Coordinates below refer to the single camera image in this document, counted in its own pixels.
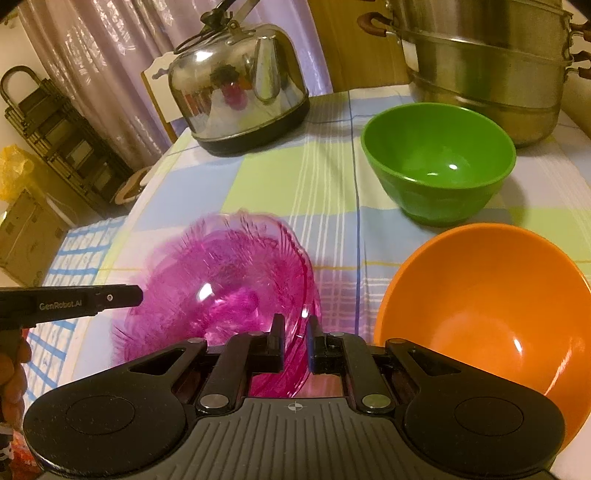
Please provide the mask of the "person's left hand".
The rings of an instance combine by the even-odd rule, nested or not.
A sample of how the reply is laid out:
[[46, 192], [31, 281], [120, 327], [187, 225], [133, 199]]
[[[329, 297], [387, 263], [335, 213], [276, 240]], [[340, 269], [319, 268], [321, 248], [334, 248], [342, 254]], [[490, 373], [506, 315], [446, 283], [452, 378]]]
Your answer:
[[23, 365], [31, 360], [31, 355], [30, 345], [24, 338], [20, 338], [15, 360], [1, 354], [1, 411], [4, 421], [15, 430], [22, 428], [23, 397], [27, 390]]

